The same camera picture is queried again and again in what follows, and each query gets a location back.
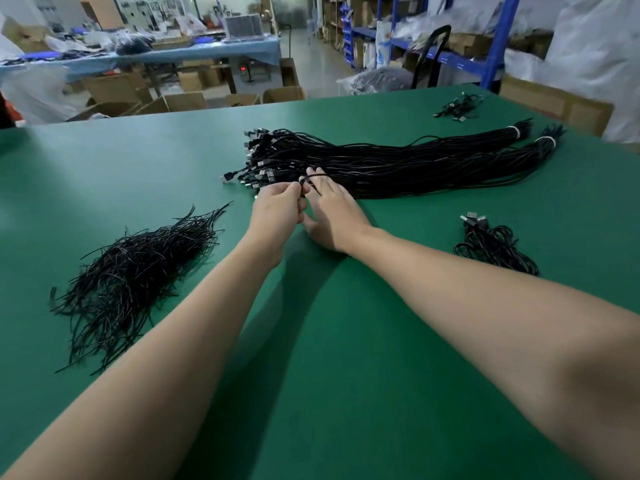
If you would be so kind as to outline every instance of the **green tabletop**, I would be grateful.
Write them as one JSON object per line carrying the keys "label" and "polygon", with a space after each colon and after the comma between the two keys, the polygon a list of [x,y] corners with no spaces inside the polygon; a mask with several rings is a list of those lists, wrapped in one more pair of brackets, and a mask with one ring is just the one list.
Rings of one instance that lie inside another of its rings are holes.
{"label": "green tabletop", "polygon": [[[431,115],[460,87],[85,121],[0,132],[0,470],[93,380],[66,363],[70,332],[49,311],[79,258],[191,205],[219,221],[210,262],[247,228],[253,195],[218,177],[242,166],[243,131],[289,128],[334,143],[407,144],[533,116],[488,95],[476,119]],[[494,189],[361,201],[389,232],[451,251],[460,214],[509,225],[544,277],[640,311],[635,250],[640,159],[569,131],[530,179]],[[377,275],[300,230],[260,291],[180,478],[585,478]],[[156,314],[161,318],[174,299]]]}

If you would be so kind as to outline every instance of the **blue tablecloth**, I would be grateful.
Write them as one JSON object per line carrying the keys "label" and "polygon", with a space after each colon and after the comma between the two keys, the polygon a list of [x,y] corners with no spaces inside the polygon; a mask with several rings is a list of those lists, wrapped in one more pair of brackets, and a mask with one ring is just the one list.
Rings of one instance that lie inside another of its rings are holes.
{"label": "blue tablecloth", "polygon": [[[153,50],[138,55],[116,55],[112,53],[103,57],[86,57],[72,61],[32,62],[34,64],[54,64],[68,68],[68,80],[82,79],[91,74],[105,72],[117,67],[134,63],[181,63],[197,59],[220,59],[245,55],[270,65],[280,63],[280,39],[269,35],[261,40],[242,42],[213,42],[192,45],[172,50]],[[26,65],[0,66],[0,81],[14,70],[23,69]]]}

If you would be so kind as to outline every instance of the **white band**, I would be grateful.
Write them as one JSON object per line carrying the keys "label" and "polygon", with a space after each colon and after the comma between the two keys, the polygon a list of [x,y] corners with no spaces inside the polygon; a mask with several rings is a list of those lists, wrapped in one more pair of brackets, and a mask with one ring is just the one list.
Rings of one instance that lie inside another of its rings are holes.
{"label": "white band", "polygon": [[517,129],[515,126],[507,126],[507,128],[513,128],[518,132],[518,139],[520,139],[520,130]]}
{"label": "white band", "polygon": [[557,145],[556,145],[556,140],[555,140],[555,139],[553,139],[553,137],[551,137],[551,136],[541,136],[541,137],[540,137],[540,138],[538,138],[536,141],[538,141],[538,140],[540,140],[540,139],[542,139],[542,138],[549,138],[551,141],[553,141],[553,142],[554,142],[554,150],[556,149],[556,146],[557,146]]}

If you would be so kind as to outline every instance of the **person's left hand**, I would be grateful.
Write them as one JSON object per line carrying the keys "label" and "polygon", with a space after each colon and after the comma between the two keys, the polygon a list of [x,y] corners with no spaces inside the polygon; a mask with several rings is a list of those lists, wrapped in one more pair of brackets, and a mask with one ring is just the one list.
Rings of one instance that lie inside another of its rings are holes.
{"label": "person's left hand", "polygon": [[275,264],[282,259],[284,243],[304,218],[307,201],[301,196],[302,189],[304,193],[309,192],[308,184],[303,187],[297,182],[267,185],[260,189],[253,203],[251,222],[244,239],[273,253],[277,258]]}

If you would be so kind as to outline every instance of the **hand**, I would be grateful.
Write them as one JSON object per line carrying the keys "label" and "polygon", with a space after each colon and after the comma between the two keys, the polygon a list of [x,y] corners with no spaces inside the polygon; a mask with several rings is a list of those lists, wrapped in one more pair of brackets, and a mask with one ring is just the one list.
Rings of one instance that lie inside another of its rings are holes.
{"label": "hand", "polygon": [[301,196],[309,185],[282,182],[260,189],[253,203],[251,222],[243,241],[265,248],[274,256],[274,266],[282,260],[282,247],[303,220],[307,201]]}
{"label": "hand", "polygon": [[[307,174],[324,173],[322,168],[307,168]],[[316,220],[304,214],[302,225],[309,237],[332,251],[350,254],[354,240],[371,228],[369,220],[350,193],[329,177],[311,177],[307,199]]]}

